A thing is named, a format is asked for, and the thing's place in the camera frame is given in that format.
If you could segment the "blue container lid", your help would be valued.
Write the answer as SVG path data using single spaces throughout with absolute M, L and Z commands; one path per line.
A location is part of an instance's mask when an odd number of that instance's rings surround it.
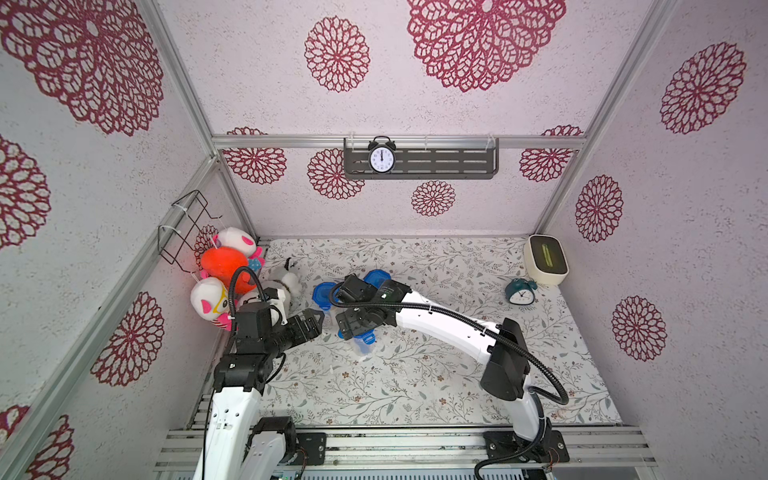
M 333 307 L 330 295 L 334 286 L 334 282 L 323 282 L 314 287 L 312 300 L 323 311 L 329 311 Z

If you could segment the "clear plastic container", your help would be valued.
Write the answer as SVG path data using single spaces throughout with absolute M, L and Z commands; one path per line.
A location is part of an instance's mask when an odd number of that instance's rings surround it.
M 355 359 L 363 361 L 369 359 L 375 353 L 376 343 L 367 344 L 362 339 L 355 338 L 352 340 L 352 350 L 355 355 Z

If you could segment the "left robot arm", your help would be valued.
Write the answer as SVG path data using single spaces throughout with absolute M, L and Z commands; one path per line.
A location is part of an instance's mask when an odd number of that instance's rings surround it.
M 270 479 L 296 454 L 295 424 L 288 417 L 259 420 L 265 387 L 276 359 L 322 333 L 325 314 L 305 309 L 291 317 L 265 302 L 230 313 L 235 351 L 214 369 L 203 447 L 196 479 Z

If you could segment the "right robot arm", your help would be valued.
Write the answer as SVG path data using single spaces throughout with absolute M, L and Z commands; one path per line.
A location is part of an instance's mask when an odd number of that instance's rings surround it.
M 482 368 L 480 388 L 502 401 L 517 438 L 539 441 L 546 436 L 542 402 L 566 405 L 561 381 L 528 349 L 520 325 L 509 318 L 481 321 L 444 307 L 410 286 L 388 279 L 372 285 L 354 274 L 328 293 L 339 309 L 337 323 L 346 340 L 380 326 L 410 329 L 452 346 Z

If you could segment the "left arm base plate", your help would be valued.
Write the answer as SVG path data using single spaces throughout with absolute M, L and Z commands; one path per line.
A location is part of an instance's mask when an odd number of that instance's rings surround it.
M 283 434 L 286 451 L 280 457 L 278 466 L 321 466 L 325 464 L 327 453 L 327 434 L 302 433 Z

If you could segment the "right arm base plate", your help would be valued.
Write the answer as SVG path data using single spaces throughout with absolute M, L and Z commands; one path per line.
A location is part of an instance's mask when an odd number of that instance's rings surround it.
M 531 447 L 532 442 L 519 438 L 511 430 L 486 431 L 483 433 L 489 460 L 496 463 L 567 463 L 570 454 L 563 435 L 548 429 L 543 439 Z

